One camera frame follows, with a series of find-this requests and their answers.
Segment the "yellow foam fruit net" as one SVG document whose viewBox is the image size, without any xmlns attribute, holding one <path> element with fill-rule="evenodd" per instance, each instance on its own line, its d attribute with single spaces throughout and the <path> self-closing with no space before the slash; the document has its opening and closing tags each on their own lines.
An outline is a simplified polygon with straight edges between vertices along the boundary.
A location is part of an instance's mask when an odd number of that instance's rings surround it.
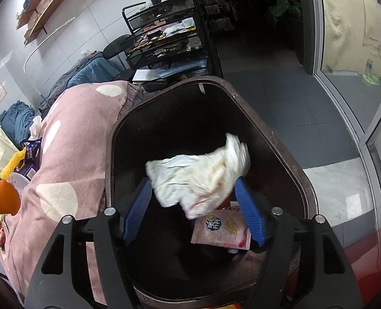
<svg viewBox="0 0 381 309">
<path fill-rule="evenodd" d="M 2 169 L 0 179 L 7 181 L 9 179 L 10 174 L 13 173 L 17 167 L 20 168 L 20 165 L 24 163 L 25 156 L 25 148 L 23 148 L 21 151 L 14 153 L 7 165 Z"/>
</svg>

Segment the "crumpled white tissue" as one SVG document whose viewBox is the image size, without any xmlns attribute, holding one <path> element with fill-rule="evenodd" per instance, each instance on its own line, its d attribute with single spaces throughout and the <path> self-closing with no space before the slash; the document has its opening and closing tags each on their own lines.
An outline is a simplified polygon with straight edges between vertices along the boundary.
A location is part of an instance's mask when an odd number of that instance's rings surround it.
<svg viewBox="0 0 381 309">
<path fill-rule="evenodd" d="M 29 141 L 37 140 L 40 137 L 42 128 L 42 117 L 40 115 L 33 118 L 33 123 L 29 127 Z"/>
</svg>

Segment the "white arc floor lamp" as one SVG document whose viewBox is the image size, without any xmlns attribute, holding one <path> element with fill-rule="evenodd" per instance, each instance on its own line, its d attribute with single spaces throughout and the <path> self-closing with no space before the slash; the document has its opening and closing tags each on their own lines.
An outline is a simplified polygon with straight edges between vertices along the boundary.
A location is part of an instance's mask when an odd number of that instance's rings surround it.
<svg viewBox="0 0 381 309">
<path fill-rule="evenodd" d="M 63 23 L 61 26 L 57 27 L 51 34 L 47 35 L 47 37 L 36 46 L 36 48 L 29 54 L 29 56 L 25 59 L 24 65 L 23 65 L 23 72 L 26 74 L 26 66 L 31 57 L 39 50 L 40 47 L 42 47 L 51 37 L 54 37 L 57 32 L 60 32 L 63 28 L 67 27 L 71 22 L 73 22 L 76 19 L 76 17 L 72 17 L 71 19 L 67 20 L 65 23 Z M 39 89 L 36 86 L 33 86 L 34 89 L 37 91 L 38 95 L 41 97 L 43 101 L 45 101 L 44 95 L 39 91 Z"/>
</svg>

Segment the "pink fries snack bag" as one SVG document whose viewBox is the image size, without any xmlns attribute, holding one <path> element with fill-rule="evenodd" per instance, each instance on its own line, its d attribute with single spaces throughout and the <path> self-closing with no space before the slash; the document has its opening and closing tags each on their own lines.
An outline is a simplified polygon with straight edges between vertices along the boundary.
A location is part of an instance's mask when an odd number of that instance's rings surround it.
<svg viewBox="0 0 381 309">
<path fill-rule="evenodd" d="M 216 209 L 195 221 L 191 243 L 231 250 L 249 250 L 251 233 L 238 202 Z"/>
</svg>

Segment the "lower wooden wall shelf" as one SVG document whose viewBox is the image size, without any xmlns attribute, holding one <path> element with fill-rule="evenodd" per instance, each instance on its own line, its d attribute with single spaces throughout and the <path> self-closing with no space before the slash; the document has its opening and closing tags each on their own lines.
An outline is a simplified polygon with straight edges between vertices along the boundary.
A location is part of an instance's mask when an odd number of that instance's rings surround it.
<svg viewBox="0 0 381 309">
<path fill-rule="evenodd" d="M 33 13 L 29 22 L 25 24 L 28 29 L 24 35 L 24 46 L 36 40 L 40 32 L 47 34 L 45 25 L 63 2 L 64 0 L 42 0 L 38 4 L 38 11 Z"/>
</svg>

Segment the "pink polka dot bedsheet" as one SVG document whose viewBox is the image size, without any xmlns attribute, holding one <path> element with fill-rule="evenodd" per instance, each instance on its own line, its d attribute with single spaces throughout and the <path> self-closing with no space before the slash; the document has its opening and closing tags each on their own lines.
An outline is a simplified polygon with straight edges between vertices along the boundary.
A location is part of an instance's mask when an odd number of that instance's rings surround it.
<svg viewBox="0 0 381 309">
<path fill-rule="evenodd" d="M 20 301 L 62 217 L 92 218 L 105 208 L 107 141 L 138 91 L 126 81 L 77 85 L 42 120 L 40 168 L 23 190 L 18 213 L 1 223 L 0 262 Z"/>
</svg>

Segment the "orange foam fruit net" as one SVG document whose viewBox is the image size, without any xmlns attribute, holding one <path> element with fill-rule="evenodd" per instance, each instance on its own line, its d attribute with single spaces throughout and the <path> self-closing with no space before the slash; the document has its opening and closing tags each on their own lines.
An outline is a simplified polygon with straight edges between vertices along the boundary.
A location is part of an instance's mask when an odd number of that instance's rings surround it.
<svg viewBox="0 0 381 309">
<path fill-rule="evenodd" d="M 14 216 L 19 211 L 20 206 L 20 195 L 15 187 L 5 180 L 0 180 L 0 214 Z"/>
</svg>

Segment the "upper wooden wall shelf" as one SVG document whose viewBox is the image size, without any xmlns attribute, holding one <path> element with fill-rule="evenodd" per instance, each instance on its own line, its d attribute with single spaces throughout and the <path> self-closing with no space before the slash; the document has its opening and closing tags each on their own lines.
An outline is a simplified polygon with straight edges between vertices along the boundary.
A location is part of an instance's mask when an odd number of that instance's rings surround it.
<svg viewBox="0 0 381 309">
<path fill-rule="evenodd" d="M 42 0 L 25 0 L 22 12 L 17 16 L 16 29 L 20 29 L 27 24 L 33 13 L 38 11 L 38 4 Z"/>
</svg>

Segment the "massage bed with blue covers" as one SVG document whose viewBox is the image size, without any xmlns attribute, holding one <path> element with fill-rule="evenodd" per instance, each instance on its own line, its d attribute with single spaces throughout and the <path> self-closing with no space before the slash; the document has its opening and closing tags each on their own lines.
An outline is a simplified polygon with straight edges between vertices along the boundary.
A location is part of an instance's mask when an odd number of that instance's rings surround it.
<svg viewBox="0 0 381 309">
<path fill-rule="evenodd" d="M 36 112 L 46 117 L 51 106 L 67 89 L 86 83 L 101 83 L 115 80 L 121 71 L 102 52 L 94 52 L 81 58 L 68 72 L 55 82 L 47 97 L 41 100 L 37 110 L 18 100 L 0 113 L 0 128 L 9 140 L 19 148 L 30 136 L 30 126 Z"/>
</svg>

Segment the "wooden wall shelf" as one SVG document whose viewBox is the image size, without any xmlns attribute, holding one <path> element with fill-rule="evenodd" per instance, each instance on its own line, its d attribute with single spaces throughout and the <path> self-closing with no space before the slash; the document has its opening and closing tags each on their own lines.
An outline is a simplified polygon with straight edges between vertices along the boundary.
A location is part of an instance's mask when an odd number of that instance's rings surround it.
<svg viewBox="0 0 381 309">
<path fill-rule="evenodd" d="M 16 29 L 20 29 L 27 24 L 33 13 L 38 11 L 38 4 L 42 0 L 25 0 L 22 12 L 17 16 Z"/>
<path fill-rule="evenodd" d="M 47 34 L 45 25 L 63 2 L 64 0 L 42 0 L 38 4 L 38 11 L 33 13 L 29 22 L 25 24 L 28 29 L 24 35 L 24 46 L 36 40 L 40 32 Z"/>
</svg>

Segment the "dark brown trash bin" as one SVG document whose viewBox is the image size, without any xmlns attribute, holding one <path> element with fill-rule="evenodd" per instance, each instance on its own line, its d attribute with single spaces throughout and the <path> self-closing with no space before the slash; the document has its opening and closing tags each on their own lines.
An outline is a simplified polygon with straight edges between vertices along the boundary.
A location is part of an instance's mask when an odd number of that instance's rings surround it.
<svg viewBox="0 0 381 309">
<path fill-rule="evenodd" d="M 230 83 L 191 78 L 122 114 L 105 177 L 111 255 L 134 304 L 282 303 L 315 191 Z"/>
</svg>

